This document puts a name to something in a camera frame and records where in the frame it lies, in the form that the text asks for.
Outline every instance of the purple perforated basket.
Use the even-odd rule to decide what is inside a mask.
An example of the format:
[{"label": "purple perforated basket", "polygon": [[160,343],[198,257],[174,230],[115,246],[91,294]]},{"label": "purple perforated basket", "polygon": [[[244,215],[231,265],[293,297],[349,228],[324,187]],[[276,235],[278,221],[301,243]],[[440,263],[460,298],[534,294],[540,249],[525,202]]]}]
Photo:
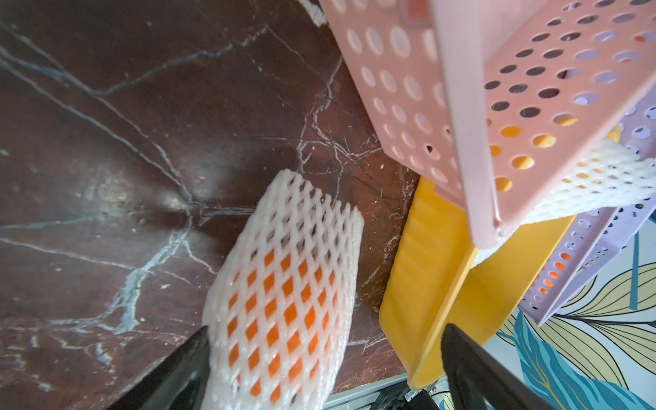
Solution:
[{"label": "purple perforated basket", "polygon": [[[656,87],[627,113],[620,143],[640,155],[656,156]],[[577,215],[519,304],[538,325],[576,295],[626,245],[656,209],[656,197],[622,208]]]}]

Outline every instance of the blue leaf print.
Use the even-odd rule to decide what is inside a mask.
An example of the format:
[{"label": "blue leaf print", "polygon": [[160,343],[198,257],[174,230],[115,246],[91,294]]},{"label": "blue leaf print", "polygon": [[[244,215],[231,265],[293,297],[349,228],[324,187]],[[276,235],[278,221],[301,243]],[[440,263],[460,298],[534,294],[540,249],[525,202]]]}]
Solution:
[{"label": "blue leaf print", "polygon": [[563,357],[543,342],[520,312],[515,323],[515,346],[526,385],[556,409],[654,410],[644,400],[613,383],[574,372]]}]

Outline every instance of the white foam net on basket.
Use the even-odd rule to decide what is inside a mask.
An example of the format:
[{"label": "white foam net on basket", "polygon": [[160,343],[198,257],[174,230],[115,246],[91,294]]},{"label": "white foam net on basket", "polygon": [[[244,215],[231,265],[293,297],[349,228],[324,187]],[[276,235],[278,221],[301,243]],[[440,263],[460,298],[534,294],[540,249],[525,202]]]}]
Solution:
[{"label": "white foam net on basket", "polygon": [[344,358],[364,220],[281,171],[205,303],[203,410],[321,409]]},{"label": "white foam net on basket", "polygon": [[[524,218],[522,225],[597,208],[624,207],[641,202],[654,192],[656,159],[640,161],[638,154],[603,139]],[[508,238],[501,237],[495,248],[480,251],[472,267],[499,250]]]}]

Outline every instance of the white foam mesh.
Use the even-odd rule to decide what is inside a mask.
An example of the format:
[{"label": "white foam mesh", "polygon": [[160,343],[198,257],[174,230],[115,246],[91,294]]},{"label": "white foam mesh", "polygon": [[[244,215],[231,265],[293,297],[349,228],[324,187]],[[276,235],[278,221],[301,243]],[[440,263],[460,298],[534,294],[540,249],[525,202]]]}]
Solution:
[{"label": "white foam mesh", "polygon": [[[656,192],[655,165],[656,159],[640,161],[638,154],[603,139],[524,218],[522,225],[641,202]],[[509,237],[500,237],[496,247],[480,251],[472,267],[498,251]]]},{"label": "white foam mesh", "polygon": [[299,174],[274,178],[207,295],[203,410],[322,408],[344,358],[363,226]]}]

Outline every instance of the basket hole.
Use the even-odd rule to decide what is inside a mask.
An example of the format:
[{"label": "basket hole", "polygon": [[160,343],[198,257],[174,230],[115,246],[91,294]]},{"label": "basket hole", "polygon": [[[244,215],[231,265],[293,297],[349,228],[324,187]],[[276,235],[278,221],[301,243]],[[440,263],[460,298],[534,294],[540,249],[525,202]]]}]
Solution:
[{"label": "basket hole", "polygon": [[640,154],[640,149],[635,145],[627,145],[626,147],[628,148],[629,151],[631,151],[632,154],[636,154],[636,155]]},{"label": "basket hole", "polygon": [[360,72],[362,73],[362,79],[364,79],[367,85],[369,85],[370,87],[376,87],[376,79],[368,67],[362,67],[362,70],[360,70]]},{"label": "basket hole", "polygon": [[610,84],[614,83],[619,79],[619,74],[615,72],[605,72],[605,73],[599,73],[594,76],[594,80],[597,83],[601,84]]},{"label": "basket hole", "polygon": [[424,114],[415,114],[415,123],[417,124],[417,127],[424,133],[430,134],[433,132],[433,124],[430,123]]},{"label": "basket hole", "polygon": [[422,164],[419,159],[417,159],[414,155],[410,155],[410,162],[412,165],[414,165],[417,169],[422,170],[424,169],[424,164]]},{"label": "basket hole", "polygon": [[580,2],[580,1],[575,1],[574,3],[570,3],[570,4],[566,5],[565,7],[563,7],[563,10],[564,11],[571,11],[571,10],[579,8],[582,4],[583,3]]},{"label": "basket hole", "polygon": [[385,133],[393,140],[396,139],[396,133],[394,132],[394,128],[392,128],[391,125],[385,124],[382,126],[382,129],[385,131]]},{"label": "basket hole", "polygon": [[613,18],[613,23],[626,23],[633,20],[635,17],[636,15],[633,13],[620,14],[619,16]]},{"label": "basket hole", "polygon": [[524,118],[537,117],[538,114],[540,114],[540,109],[538,107],[526,107],[520,111],[520,115]]},{"label": "basket hole", "polygon": [[512,181],[503,176],[496,178],[495,183],[497,185],[497,191],[499,192],[507,192],[512,188]]},{"label": "basket hole", "polygon": [[523,155],[512,160],[512,166],[517,169],[528,169],[535,165],[535,160]]},{"label": "basket hole", "polygon": [[579,76],[579,71],[573,68],[568,68],[567,70],[563,70],[560,73],[556,74],[556,77],[560,78],[561,80],[571,79],[578,76]]},{"label": "basket hole", "polygon": [[398,159],[403,159],[405,158],[405,155],[403,154],[403,151],[401,151],[397,146],[392,147],[392,152]]},{"label": "basket hole", "polygon": [[631,135],[638,140],[646,140],[651,136],[651,129],[648,127],[638,127],[631,132]]},{"label": "basket hole", "polygon": [[430,169],[430,173],[435,178],[437,181],[441,182],[442,184],[447,184],[449,182],[449,179],[447,178],[446,175],[439,169],[432,167]]},{"label": "basket hole", "polygon": [[371,48],[371,51],[373,51],[377,55],[382,55],[383,52],[383,45],[382,45],[382,39],[380,38],[380,34],[376,31],[375,28],[367,28],[367,43],[369,44],[369,47]]},{"label": "basket hole", "polygon": [[551,21],[550,21],[549,23],[547,23],[546,25],[547,25],[547,26],[551,26],[551,27],[553,27],[553,26],[557,26],[558,24],[564,23],[566,20],[567,20],[567,19],[564,18],[564,17],[558,17],[558,18],[555,18],[555,19],[551,20]]},{"label": "basket hole", "polygon": [[431,159],[435,159],[436,161],[441,158],[441,155],[439,151],[437,151],[432,145],[425,145],[424,148],[426,149],[426,153]]},{"label": "basket hole", "polygon": [[392,104],[392,113],[394,114],[394,117],[396,117],[397,120],[401,121],[404,124],[407,122],[408,117],[405,114],[405,110],[403,108],[399,107],[396,104]]},{"label": "basket hole", "polygon": [[533,67],[533,68],[529,68],[526,71],[526,74],[527,75],[540,75],[540,74],[544,73],[545,70],[546,70],[546,68],[544,68],[544,67]]},{"label": "basket hole", "polygon": [[597,21],[598,18],[599,18],[599,16],[595,16],[595,15],[585,16],[585,17],[581,17],[577,21],[577,23],[579,23],[579,24],[590,24],[592,22]]},{"label": "basket hole", "polygon": [[560,55],[563,54],[563,50],[561,49],[554,49],[554,50],[549,50],[546,53],[543,54],[543,57],[545,58],[556,58]]},{"label": "basket hole", "polygon": [[560,39],[561,39],[562,41],[572,41],[572,40],[576,40],[576,39],[579,38],[580,36],[581,36],[581,33],[580,33],[580,32],[578,32],[578,31],[574,31],[574,32],[572,32],[572,33],[567,33],[567,34],[561,36]]},{"label": "basket hole", "polygon": [[346,2],[344,0],[333,0],[333,5],[340,13],[346,11]]},{"label": "basket hole", "polygon": [[494,111],[503,111],[508,107],[510,107],[510,103],[508,101],[499,101],[492,104],[492,110]]},{"label": "basket hole", "polygon": [[376,111],[378,111],[382,115],[387,114],[387,108],[385,108],[385,104],[382,103],[380,98],[374,98],[373,99],[373,106],[376,108]]},{"label": "basket hole", "polygon": [[549,37],[549,33],[542,33],[536,35],[534,38],[531,39],[531,41],[538,42],[538,41],[546,40],[547,37]]},{"label": "basket hole", "polygon": [[642,57],[641,52],[625,51],[625,52],[621,52],[617,56],[615,56],[615,61],[616,62],[631,62],[631,61],[636,61],[641,57]]},{"label": "basket hole", "polygon": [[499,72],[502,74],[512,73],[513,71],[515,71],[516,68],[517,66],[515,64],[510,64],[499,70]]},{"label": "basket hole", "polygon": [[350,44],[351,49],[355,51],[358,54],[362,53],[362,41],[360,41],[360,37],[358,36],[358,33],[356,33],[353,29],[348,29],[346,30],[346,38],[348,39],[348,44]]},{"label": "basket hole", "polygon": [[438,61],[438,46],[435,43],[435,33],[432,28],[424,31],[422,35],[424,41],[424,51],[428,56],[428,59],[437,62]]},{"label": "basket hole", "polygon": [[544,89],[538,92],[537,94],[541,98],[554,98],[555,96],[560,94],[560,90],[555,88],[549,88],[549,89]]},{"label": "basket hole", "polygon": [[597,94],[593,94],[592,92],[586,92],[574,97],[574,102],[580,106],[594,104],[597,101],[599,101],[599,96]]},{"label": "basket hole", "polygon": [[597,50],[585,50],[581,51],[576,55],[577,60],[589,61],[597,58],[599,56],[599,51]]},{"label": "basket hole", "polygon": [[654,43],[656,42],[656,33],[653,31],[647,31],[643,34],[637,35],[636,37],[633,37],[633,40],[639,42],[639,43]]},{"label": "basket hole", "polygon": [[399,57],[408,58],[410,57],[411,45],[410,39],[406,32],[399,26],[394,26],[390,31],[390,42],[392,43],[392,48]]},{"label": "basket hole", "polygon": [[415,144],[415,139],[408,133],[401,133],[401,139],[405,145],[409,146],[412,149],[415,149],[417,145]]},{"label": "basket hole", "polygon": [[578,118],[572,116],[571,114],[560,114],[554,117],[554,122],[562,127],[569,127],[570,125],[574,125],[578,120]]},{"label": "basket hole", "polygon": [[446,125],[444,127],[443,134],[444,134],[444,137],[447,139],[447,141],[449,141],[449,143],[452,144],[453,143],[453,138],[451,138],[451,129],[449,128],[448,125]]},{"label": "basket hole", "polygon": [[380,72],[380,82],[387,91],[396,92],[396,81],[394,81],[394,77],[389,71],[382,70]]},{"label": "basket hole", "polygon": [[497,88],[499,85],[501,85],[501,81],[490,81],[489,83],[485,84],[485,89],[493,90]]},{"label": "basket hole", "polygon": [[549,148],[556,143],[556,137],[553,135],[545,134],[538,135],[533,139],[533,145],[538,148]]},{"label": "basket hole", "polygon": [[515,54],[515,57],[521,58],[521,57],[530,56],[531,54],[533,54],[533,49],[525,49]]},{"label": "basket hole", "polygon": [[522,91],[526,91],[527,88],[529,88],[527,84],[515,84],[510,87],[508,91],[512,92],[513,94],[518,94]]},{"label": "basket hole", "polygon": [[617,31],[604,31],[603,33],[599,33],[598,35],[594,36],[594,40],[598,41],[599,43],[603,43],[604,41],[609,41],[616,38]]},{"label": "basket hole", "polygon": [[419,82],[412,75],[407,75],[403,79],[403,85],[405,85],[405,91],[412,99],[419,101],[424,98],[424,91],[421,89],[421,85],[419,85]]},{"label": "basket hole", "polygon": [[521,133],[522,133],[522,129],[514,125],[505,127],[501,130],[501,135],[505,136],[506,138],[514,138]]}]

